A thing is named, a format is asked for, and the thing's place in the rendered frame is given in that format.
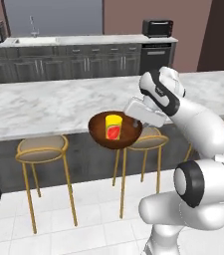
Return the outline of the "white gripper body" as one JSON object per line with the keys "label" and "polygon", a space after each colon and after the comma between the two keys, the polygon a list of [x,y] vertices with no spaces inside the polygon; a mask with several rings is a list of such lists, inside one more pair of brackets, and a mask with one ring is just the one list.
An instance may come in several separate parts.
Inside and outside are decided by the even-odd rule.
{"label": "white gripper body", "polygon": [[161,128],[167,119],[166,114],[161,111],[149,96],[144,96],[142,100],[132,97],[123,112],[135,120],[157,128]]}

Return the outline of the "yellow and red cup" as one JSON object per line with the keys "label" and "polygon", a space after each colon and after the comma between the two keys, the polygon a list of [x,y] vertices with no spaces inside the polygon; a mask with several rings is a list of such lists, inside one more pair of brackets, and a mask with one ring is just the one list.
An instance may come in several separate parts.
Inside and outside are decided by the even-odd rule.
{"label": "yellow and red cup", "polygon": [[119,139],[122,117],[118,115],[106,116],[106,138]]}

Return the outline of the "brown wooden bowl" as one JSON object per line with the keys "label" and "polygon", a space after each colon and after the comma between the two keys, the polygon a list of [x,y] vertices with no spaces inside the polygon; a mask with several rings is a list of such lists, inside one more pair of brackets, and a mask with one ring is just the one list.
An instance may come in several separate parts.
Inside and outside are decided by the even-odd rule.
{"label": "brown wooden bowl", "polygon": [[[119,139],[106,138],[106,116],[118,115],[122,117]],[[134,119],[123,112],[108,111],[93,116],[89,121],[89,133],[94,141],[109,149],[122,149],[136,142],[142,132],[142,123],[138,121],[138,127],[133,127]]]}

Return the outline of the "marble dining island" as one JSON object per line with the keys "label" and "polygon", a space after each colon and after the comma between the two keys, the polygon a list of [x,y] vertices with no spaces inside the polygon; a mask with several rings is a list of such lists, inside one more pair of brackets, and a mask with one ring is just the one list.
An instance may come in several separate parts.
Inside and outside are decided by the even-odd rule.
{"label": "marble dining island", "polygon": [[[183,73],[180,81],[186,99],[224,117],[224,71]],[[139,76],[0,84],[0,189],[25,189],[22,166],[15,160],[25,137],[68,134],[67,159],[71,182],[112,178],[114,151],[96,144],[88,132],[92,116],[122,111],[132,96],[142,98]],[[188,142],[168,120],[160,129],[169,137],[163,147],[161,169],[181,162]],[[37,166],[41,187],[66,184],[61,160]]]}

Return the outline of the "gold stool with beige seat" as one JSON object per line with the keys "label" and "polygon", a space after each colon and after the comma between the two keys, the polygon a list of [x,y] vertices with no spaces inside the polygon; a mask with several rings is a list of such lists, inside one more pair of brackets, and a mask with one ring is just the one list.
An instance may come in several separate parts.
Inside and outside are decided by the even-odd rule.
{"label": "gold stool with beige seat", "polygon": [[163,135],[158,128],[145,127],[143,129],[140,137],[137,139],[137,141],[133,145],[128,146],[123,149],[117,149],[115,151],[112,186],[115,186],[119,155],[122,154],[119,218],[123,218],[127,151],[133,150],[133,151],[142,151],[143,152],[143,160],[142,160],[141,176],[140,176],[140,181],[143,181],[148,152],[153,149],[157,150],[157,170],[156,170],[156,186],[155,186],[155,188],[156,188],[156,192],[159,192],[160,191],[160,172],[161,172],[162,148],[168,142],[169,142],[169,138],[166,135]]}
{"label": "gold stool with beige seat", "polygon": [[69,148],[69,141],[63,135],[52,135],[47,137],[38,138],[25,138],[20,141],[17,146],[17,152],[15,159],[21,163],[23,178],[25,183],[25,188],[27,192],[27,199],[32,223],[33,233],[37,233],[37,226],[35,220],[34,206],[32,202],[30,184],[28,179],[27,165],[31,165],[34,183],[39,197],[42,196],[41,189],[38,181],[38,175],[35,165],[50,163],[61,159],[64,165],[64,172],[66,177],[66,182],[69,190],[70,204],[73,214],[74,225],[78,225],[77,212],[75,207],[75,200],[73,195],[73,187],[70,178],[70,168],[67,161],[66,153]]}

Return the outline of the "black dishwasher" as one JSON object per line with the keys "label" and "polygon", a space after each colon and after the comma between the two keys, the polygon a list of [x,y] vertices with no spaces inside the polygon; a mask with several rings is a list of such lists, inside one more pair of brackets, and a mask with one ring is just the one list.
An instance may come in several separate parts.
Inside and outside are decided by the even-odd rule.
{"label": "black dishwasher", "polygon": [[174,43],[143,44],[140,53],[139,73],[171,67],[174,58]]}

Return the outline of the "black toaster oven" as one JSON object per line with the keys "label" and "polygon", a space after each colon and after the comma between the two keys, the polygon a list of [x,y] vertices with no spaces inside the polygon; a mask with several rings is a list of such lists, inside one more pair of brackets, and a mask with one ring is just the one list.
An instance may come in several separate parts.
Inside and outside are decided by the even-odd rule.
{"label": "black toaster oven", "polygon": [[143,20],[142,34],[148,38],[169,38],[172,34],[172,20]]}

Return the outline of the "grey cupboard run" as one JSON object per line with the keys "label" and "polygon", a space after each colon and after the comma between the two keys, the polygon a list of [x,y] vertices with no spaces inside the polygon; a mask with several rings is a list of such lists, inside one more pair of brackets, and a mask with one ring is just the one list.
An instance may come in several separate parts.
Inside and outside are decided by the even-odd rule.
{"label": "grey cupboard run", "polygon": [[0,48],[0,84],[136,76],[140,44]]}

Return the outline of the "white sink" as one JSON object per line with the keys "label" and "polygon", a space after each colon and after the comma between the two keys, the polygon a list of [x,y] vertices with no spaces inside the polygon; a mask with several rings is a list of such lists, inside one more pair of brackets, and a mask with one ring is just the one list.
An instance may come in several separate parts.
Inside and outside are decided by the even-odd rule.
{"label": "white sink", "polygon": [[14,44],[18,45],[44,45],[44,44],[57,44],[56,38],[50,37],[36,37],[36,38],[18,38],[14,40]]}

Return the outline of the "grey window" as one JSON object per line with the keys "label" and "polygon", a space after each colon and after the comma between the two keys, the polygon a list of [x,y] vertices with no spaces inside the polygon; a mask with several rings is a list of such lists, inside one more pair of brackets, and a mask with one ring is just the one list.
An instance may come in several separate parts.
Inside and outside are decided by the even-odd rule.
{"label": "grey window", "polygon": [[103,33],[103,0],[4,0],[12,37],[30,37],[33,16],[40,36]]}

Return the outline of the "silver tap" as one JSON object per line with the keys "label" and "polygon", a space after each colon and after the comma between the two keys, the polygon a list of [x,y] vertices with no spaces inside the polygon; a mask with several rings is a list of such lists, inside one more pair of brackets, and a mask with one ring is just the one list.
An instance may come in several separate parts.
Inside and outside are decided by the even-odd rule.
{"label": "silver tap", "polygon": [[34,22],[33,16],[30,16],[30,24],[31,24],[31,26],[32,26],[31,35],[32,35],[34,38],[37,38],[38,35],[39,35],[39,29],[37,29],[36,26],[35,26],[35,22]]}

